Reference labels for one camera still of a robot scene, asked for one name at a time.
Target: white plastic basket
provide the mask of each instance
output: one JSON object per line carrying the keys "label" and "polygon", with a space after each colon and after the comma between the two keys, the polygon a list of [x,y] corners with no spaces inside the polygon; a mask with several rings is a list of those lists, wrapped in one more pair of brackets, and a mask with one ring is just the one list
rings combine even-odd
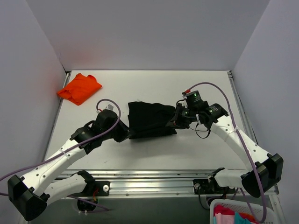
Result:
{"label": "white plastic basket", "polygon": [[[229,199],[214,199],[211,203],[211,209],[210,209],[210,224],[213,224],[213,217],[214,217],[214,208],[217,205],[221,205],[224,208],[231,209],[236,212],[245,212],[248,214],[251,214],[251,211],[247,205],[246,202],[239,202],[235,200],[229,200]],[[252,210],[254,211],[257,218],[261,219],[263,216],[263,207],[258,204],[250,204],[252,207]],[[264,222],[264,224],[278,224],[277,217],[273,210],[267,208],[267,217]]]}

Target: table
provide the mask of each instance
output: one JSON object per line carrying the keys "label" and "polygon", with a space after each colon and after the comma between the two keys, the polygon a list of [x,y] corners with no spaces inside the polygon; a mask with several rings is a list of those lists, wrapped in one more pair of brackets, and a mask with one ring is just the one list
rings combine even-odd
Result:
{"label": "table", "polygon": [[[114,100],[121,108],[121,120],[128,125],[128,102],[143,101],[174,106],[182,98],[181,92],[199,82],[211,82],[223,89],[231,103],[236,122],[243,129],[226,71],[74,70],[70,81],[78,73],[93,75],[103,87],[80,106],[63,100],[45,158],[56,152],[77,128],[96,118],[95,105],[99,99]],[[227,110],[226,101],[216,88],[201,85],[197,89],[209,104],[219,103]],[[105,108],[107,104],[100,104],[100,108]],[[219,167],[245,167],[217,135],[211,133],[209,138],[203,140],[190,129],[177,132],[173,136],[126,140],[122,143],[104,141],[101,147],[72,164],[69,169],[213,170]]]}

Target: bolt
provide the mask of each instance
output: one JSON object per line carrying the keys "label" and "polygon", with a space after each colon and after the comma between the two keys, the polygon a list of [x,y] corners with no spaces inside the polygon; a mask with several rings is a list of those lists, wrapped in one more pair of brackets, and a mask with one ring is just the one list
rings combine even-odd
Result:
{"label": "bolt", "polygon": [[195,188],[196,190],[198,190],[199,187],[200,187],[200,184],[199,184],[199,183],[196,183],[196,184],[194,185],[194,188]]}
{"label": "bolt", "polygon": [[109,186],[108,185],[104,185],[103,186],[103,191],[104,192],[108,192],[109,191]]}

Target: teal cloth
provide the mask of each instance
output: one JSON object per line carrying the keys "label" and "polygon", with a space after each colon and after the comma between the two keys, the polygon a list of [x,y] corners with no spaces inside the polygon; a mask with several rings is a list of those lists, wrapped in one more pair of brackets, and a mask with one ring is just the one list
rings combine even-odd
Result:
{"label": "teal cloth", "polygon": [[235,224],[251,224],[248,219],[243,219],[238,212],[235,212]]}

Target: black cloth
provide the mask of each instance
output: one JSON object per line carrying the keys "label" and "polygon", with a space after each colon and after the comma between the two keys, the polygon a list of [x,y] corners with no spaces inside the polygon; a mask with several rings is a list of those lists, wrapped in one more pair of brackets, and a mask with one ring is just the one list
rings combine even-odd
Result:
{"label": "black cloth", "polygon": [[165,127],[174,114],[173,106],[145,102],[131,102],[128,105],[129,128],[134,133],[130,139],[177,134],[173,128]]}

